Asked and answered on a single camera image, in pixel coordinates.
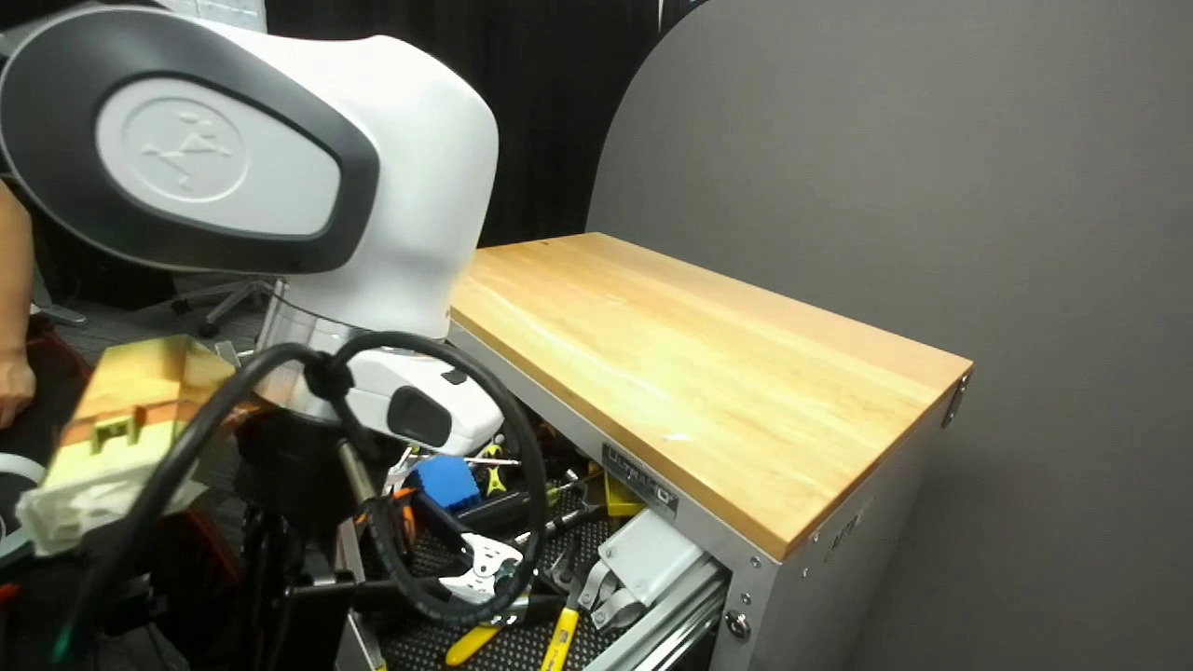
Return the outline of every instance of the wooden tabletop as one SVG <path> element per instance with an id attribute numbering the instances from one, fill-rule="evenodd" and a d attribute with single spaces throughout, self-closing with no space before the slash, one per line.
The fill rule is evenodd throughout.
<path id="1" fill-rule="evenodd" d="M 776 558 L 971 374 L 594 231 L 481 250 L 456 322 Z"/>

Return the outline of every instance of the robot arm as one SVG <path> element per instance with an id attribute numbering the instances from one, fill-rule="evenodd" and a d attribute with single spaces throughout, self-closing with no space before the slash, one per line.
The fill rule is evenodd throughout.
<path id="1" fill-rule="evenodd" d="M 85 6 L 31 31 L 3 68 L 0 139 L 25 192 L 89 246 L 178 273 L 280 277 L 263 347 L 443 339 L 498 175 L 484 99 L 397 36 L 291 41 L 150 6 Z M 473 452 L 500 425 L 479 385 L 453 385 L 439 360 L 361 354 L 353 375 L 350 407 L 368 429 Z M 263 390 L 331 416 L 296 370 Z"/>

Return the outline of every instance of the gray wall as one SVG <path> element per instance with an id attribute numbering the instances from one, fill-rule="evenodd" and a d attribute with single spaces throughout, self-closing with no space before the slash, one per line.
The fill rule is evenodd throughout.
<path id="1" fill-rule="evenodd" d="M 712 0 L 589 227 L 976 357 L 854 671 L 1193 667 L 1193 4 Z"/>

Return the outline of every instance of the metal cabinet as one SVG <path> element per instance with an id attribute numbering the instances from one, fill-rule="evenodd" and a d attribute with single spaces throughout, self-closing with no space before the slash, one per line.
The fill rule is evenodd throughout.
<path id="1" fill-rule="evenodd" d="M 675 585 L 589 667 L 839 667 L 971 360 L 612 236 L 479 253 L 453 342 L 685 534 Z"/>

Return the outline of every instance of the yellow handle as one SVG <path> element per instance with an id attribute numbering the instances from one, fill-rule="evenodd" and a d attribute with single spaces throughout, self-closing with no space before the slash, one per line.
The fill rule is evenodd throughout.
<path id="1" fill-rule="evenodd" d="M 473 631 L 465 631 L 463 636 L 456 636 L 456 644 L 443 656 L 443 667 L 463 667 L 470 662 L 491 636 L 500 635 L 498 622 L 479 622 Z"/>
<path id="2" fill-rule="evenodd" d="M 500 445 L 489 445 L 479 452 L 481 460 L 500 460 Z M 500 477 L 500 467 L 489 467 L 489 477 L 484 477 L 484 496 L 500 496 L 500 493 L 510 493 L 506 482 Z"/>
<path id="3" fill-rule="evenodd" d="M 573 606 L 558 610 L 556 635 L 552 635 L 546 662 L 539 671 L 563 671 L 566 667 L 566 651 L 572 651 L 580 622 L 582 622 L 582 610 L 573 610 Z"/>

